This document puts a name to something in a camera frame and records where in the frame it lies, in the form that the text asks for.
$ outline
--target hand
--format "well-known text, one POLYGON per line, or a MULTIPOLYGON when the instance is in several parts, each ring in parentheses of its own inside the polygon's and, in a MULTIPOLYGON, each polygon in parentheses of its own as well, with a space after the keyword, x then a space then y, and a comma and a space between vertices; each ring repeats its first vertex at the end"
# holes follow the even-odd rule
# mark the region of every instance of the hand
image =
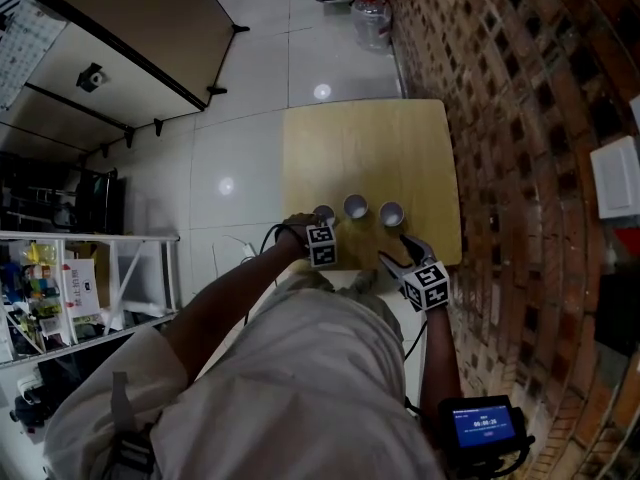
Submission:
POLYGON ((282 223, 289 226, 291 230, 283 229, 278 233, 276 240, 278 247, 290 251, 295 255, 296 259, 306 257, 307 250, 300 246, 300 240, 293 236, 292 231, 302 239, 305 245, 309 245, 307 240, 307 226, 317 226, 320 224, 320 218, 311 213, 296 213, 288 219, 285 219, 282 223))

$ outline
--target shelf bracket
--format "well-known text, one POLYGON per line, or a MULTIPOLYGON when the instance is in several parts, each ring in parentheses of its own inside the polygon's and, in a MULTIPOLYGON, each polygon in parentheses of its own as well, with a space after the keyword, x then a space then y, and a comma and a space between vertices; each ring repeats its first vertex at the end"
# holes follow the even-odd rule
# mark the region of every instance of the shelf bracket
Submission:
POLYGON ((235 23, 231 25, 234 34, 239 34, 240 32, 249 32, 251 30, 249 27, 243 27, 241 25, 236 25, 235 23))
POLYGON ((207 91, 211 94, 211 96, 216 96, 217 94, 227 94, 227 90, 222 87, 207 87, 207 91))
POLYGON ((153 124, 156 125, 156 137, 160 137, 160 134, 162 133, 162 125, 164 124, 164 121, 160 121, 160 119, 154 119, 153 124))
POLYGON ((131 149, 131 145, 133 144, 133 130, 124 132, 124 141, 127 144, 127 149, 131 149))

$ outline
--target white box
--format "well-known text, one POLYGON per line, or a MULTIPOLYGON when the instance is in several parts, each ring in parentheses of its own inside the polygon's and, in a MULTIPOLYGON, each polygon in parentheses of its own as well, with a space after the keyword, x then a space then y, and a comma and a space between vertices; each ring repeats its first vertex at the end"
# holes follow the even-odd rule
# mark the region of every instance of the white box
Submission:
POLYGON ((62 267, 67 307, 71 318, 100 313, 92 259, 66 260, 62 267))
POLYGON ((640 161, 632 137, 591 152, 601 219, 640 214, 640 161))

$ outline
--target box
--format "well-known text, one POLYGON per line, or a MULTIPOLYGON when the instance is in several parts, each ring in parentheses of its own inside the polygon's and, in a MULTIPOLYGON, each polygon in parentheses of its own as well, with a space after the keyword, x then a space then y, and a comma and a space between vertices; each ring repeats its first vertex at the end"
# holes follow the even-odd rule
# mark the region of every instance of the box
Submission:
POLYGON ((67 310, 71 318, 100 313, 98 288, 92 259, 66 260, 62 266, 67 310))
POLYGON ((66 246, 67 250, 72 251, 76 259, 86 260, 92 259, 95 265, 96 288, 98 291, 98 302, 101 308, 108 308, 110 301, 110 260, 109 246, 102 243, 85 242, 66 246))

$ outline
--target person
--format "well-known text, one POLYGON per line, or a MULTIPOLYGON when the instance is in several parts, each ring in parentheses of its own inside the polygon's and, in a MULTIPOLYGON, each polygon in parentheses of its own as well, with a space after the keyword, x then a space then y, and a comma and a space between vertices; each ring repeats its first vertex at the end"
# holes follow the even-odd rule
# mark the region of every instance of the person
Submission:
POLYGON ((273 247, 208 285, 162 332, 136 332, 110 356, 50 422, 52 478, 107 477, 123 417, 112 411, 122 401, 117 372, 126 374, 124 413, 153 450, 151 478, 445 478, 433 451, 437 406, 461 396, 447 309, 428 315, 420 425, 404 408, 400 325, 368 293, 371 274, 335 293, 317 272, 292 274, 196 380, 306 255, 301 239, 315 223, 304 214, 285 220, 273 247))

